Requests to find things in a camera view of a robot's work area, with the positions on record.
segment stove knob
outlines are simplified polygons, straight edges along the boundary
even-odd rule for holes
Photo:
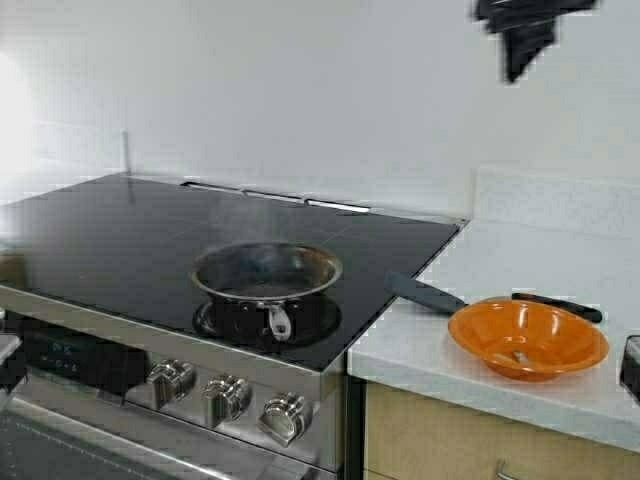
[[[166,360],[158,363],[147,377],[151,389],[151,408],[160,410],[166,404],[182,399],[196,381],[196,370],[190,363]]]
[[[209,381],[202,393],[205,425],[211,429],[236,420],[251,403],[251,385],[242,378],[221,375]]]
[[[264,406],[258,427],[283,447],[288,447],[307,431],[313,409],[304,399],[293,393],[278,395]]]

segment cooktop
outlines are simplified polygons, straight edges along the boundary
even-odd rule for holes
[[[457,231],[112,175],[0,208],[0,284],[199,337],[206,332],[194,320],[215,310],[219,326],[234,316],[243,328],[219,328],[210,341],[322,371],[393,299],[385,274],[416,274]],[[255,316],[245,322],[233,307],[208,306],[190,278],[205,251],[263,241],[317,246],[344,268],[320,303],[301,306],[308,313],[299,314],[306,323],[298,341],[275,348],[249,338]]]

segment backsplash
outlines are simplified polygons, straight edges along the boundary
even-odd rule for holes
[[[613,237],[640,234],[640,184],[479,169],[474,217]]]

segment wooden cabinet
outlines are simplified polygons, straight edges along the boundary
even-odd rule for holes
[[[367,386],[365,470],[383,480],[496,480],[500,459],[518,480],[640,479],[639,454]]]

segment bowl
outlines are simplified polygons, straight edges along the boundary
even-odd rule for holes
[[[559,308],[524,300],[490,300],[458,311],[449,333],[495,372],[540,382],[600,363],[607,339],[591,323]]]

